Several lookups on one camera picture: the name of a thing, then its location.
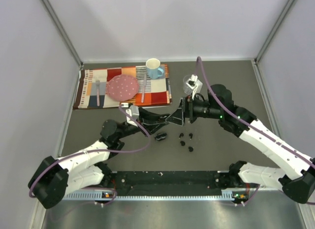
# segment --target polka dot plate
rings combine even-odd
[[[131,75],[117,75],[107,82],[106,88],[109,97],[116,101],[126,101],[133,98],[139,90],[139,84]]]

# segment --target blue mug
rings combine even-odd
[[[163,68],[159,67],[161,62],[156,58],[148,59],[146,62],[148,76],[155,80],[164,75],[165,71]]]

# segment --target colorful checkered placemat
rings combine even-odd
[[[136,77],[139,83],[138,93],[126,102],[137,106],[168,105],[172,103],[171,87],[169,82],[168,66],[161,65],[165,70],[164,76],[152,80],[147,74],[147,85],[145,87],[144,102],[141,102],[144,74],[147,71],[145,65],[128,66],[118,68],[105,68],[94,70],[82,70],[75,99],[74,109],[85,108],[106,108],[118,107],[120,102],[112,100],[107,91],[106,84],[116,75],[126,74]],[[96,80],[100,81],[99,99],[100,105],[97,106]]]

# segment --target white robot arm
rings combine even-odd
[[[279,139],[248,110],[234,105],[231,92],[225,86],[213,85],[212,88],[216,96],[239,119],[242,118],[253,128],[268,133],[275,141],[243,125],[237,119],[231,118],[218,106],[211,94],[208,94],[209,100],[203,97],[201,100],[197,96],[194,96],[194,99],[192,96],[181,98],[179,108],[171,115],[155,114],[136,106],[129,107],[127,113],[137,118],[149,134],[155,133],[168,123],[184,125],[186,118],[189,118],[190,123],[198,117],[218,119],[219,125],[226,131],[251,144],[280,167],[270,168],[238,161],[229,169],[231,182],[235,186],[256,183],[281,190],[292,200],[306,203],[315,189],[315,170],[311,166],[313,159]],[[58,159],[46,158],[29,182],[31,192],[45,208],[50,208],[66,194],[108,180],[106,177],[111,171],[102,162],[113,157],[113,153],[104,150],[111,149],[119,152],[124,146],[120,138],[139,132],[138,124],[130,118],[122,124],[107,120],[102,127],[101,139],[91,146]],[[293,150],[294,154],[285,150],[283,146]],[[45,177],[38,179],[44,171],[47,171]]]

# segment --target white panel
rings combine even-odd
[[[255,57],[287,0],[50,0],[85,62]]]
[[[297,0],[263,57],[283,139],[315,157],[315,0]]]
[[[0,0],[0,228],[29,228],[27,184],[56,154],[78,66],[40,0]]]

